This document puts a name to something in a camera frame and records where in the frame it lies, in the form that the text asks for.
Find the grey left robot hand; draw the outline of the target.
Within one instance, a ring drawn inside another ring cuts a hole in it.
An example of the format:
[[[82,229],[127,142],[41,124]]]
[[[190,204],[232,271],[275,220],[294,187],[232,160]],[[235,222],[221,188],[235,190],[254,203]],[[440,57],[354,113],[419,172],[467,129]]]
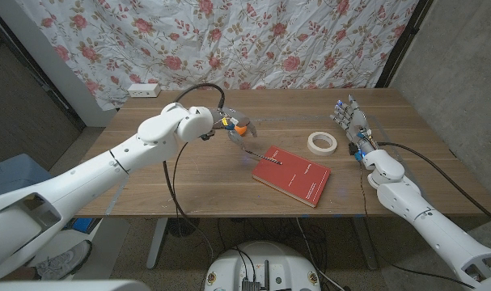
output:
[[[239,129],[243,129],[244,132],[249,132],[254,137],[257,137],[255,125],[246,115],[233,108],[223,107],[218,110],[218,113],[222,116],[218,122],[220,128],[227,131],[229,139],[241,150],[246,150],[246,145]]]

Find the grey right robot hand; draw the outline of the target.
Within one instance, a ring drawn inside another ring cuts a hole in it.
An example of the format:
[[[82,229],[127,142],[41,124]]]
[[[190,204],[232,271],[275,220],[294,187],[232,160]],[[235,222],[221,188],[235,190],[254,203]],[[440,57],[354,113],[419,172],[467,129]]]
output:
[[[338,100],[330,118],[345,130],[348,140],[356,145],[361,152],[367,154],[377,150],[378,146],[372,139],[365,113],[360,109],[358,102],[352,95],[348,96],[348,100],[348,103]]]

